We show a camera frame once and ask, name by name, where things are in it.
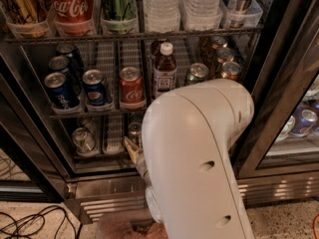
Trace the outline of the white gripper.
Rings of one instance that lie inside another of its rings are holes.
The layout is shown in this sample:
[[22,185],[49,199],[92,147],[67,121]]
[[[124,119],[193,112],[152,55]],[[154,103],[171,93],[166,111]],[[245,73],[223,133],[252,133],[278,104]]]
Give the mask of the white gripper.
[[148,168],[142,150],[128,137],[124,138],[124,144],[132,162],[136,164],[137,171],[139,172],[141,177],[145,177],[148,173]]

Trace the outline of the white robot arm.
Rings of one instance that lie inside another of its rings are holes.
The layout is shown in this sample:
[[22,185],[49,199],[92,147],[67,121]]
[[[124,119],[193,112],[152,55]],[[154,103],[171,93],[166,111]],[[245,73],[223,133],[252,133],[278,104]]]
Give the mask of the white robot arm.
[[228,154],[253,113],[247,89],[227,79],[175,89],[150,104],[137,169],[168,239],[254,239]]

